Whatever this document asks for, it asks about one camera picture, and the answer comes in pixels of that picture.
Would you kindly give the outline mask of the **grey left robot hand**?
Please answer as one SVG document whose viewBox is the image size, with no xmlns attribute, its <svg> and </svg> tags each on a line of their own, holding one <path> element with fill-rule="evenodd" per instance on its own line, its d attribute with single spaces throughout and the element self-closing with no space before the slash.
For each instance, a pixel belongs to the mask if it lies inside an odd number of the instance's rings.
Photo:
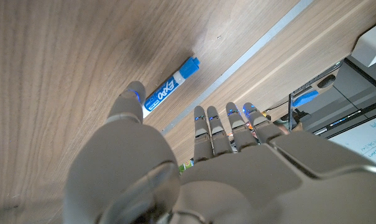
<svg viewBox="0 0 376 224">
<path fill-rule="evenodd" d="M 73 161 L 65 223 L 376 223 L 376 163 L 360 154 L 228 103 L 236 147 L 216 110 L 197 107 L 195 163 L 180 172 L 143 123 L 144 96 L 131 82 Z"/>
</svg>

